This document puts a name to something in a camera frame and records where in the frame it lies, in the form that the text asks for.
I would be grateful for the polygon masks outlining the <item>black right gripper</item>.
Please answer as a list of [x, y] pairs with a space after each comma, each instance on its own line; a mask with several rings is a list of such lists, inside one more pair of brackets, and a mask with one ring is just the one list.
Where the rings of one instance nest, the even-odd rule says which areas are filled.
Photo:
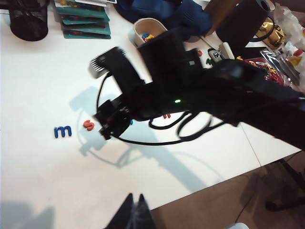
[[130, 125], [130, 120], [146, 121], [154, 118], [154, 99], [149, 94], [127, 97], [121, 94], [113, 100], [106, 100], [98, 106], [94, 115], [101, 124], [100, 134], [105, 140], [111, 135], [120, 136]]

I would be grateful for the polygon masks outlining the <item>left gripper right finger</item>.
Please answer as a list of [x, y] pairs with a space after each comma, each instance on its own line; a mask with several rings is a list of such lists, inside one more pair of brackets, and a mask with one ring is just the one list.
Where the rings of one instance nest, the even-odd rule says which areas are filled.
[[138, 201], [133, 205], [130, 218], [131, 229], [154, 229], [153, 220], [149, 206], [143, 194], [140, 194]]

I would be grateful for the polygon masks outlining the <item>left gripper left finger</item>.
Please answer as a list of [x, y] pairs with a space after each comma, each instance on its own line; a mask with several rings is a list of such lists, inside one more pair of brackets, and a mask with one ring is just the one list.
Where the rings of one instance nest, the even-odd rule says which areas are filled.
[[130, 229], [133, 209], [134, 209], [133, 194], [129, 193], [105, 228]]

